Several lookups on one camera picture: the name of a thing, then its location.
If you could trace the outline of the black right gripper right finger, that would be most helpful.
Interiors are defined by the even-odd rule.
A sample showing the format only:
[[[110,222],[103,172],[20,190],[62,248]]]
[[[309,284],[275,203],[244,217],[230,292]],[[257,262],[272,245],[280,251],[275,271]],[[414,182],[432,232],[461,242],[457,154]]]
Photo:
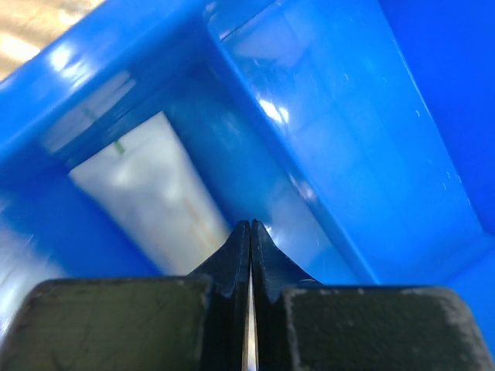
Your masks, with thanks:
[[[436,286],[325,285],[251,225],[261,370],[492,370],[466,303]]]

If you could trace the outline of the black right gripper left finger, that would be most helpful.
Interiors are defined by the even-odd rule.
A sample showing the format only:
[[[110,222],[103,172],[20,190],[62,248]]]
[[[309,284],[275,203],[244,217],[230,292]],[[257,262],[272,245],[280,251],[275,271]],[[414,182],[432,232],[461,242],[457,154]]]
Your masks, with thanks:
[[[249,223],[185,276],[44,281],[3,344],[6,370],[243,370]]]

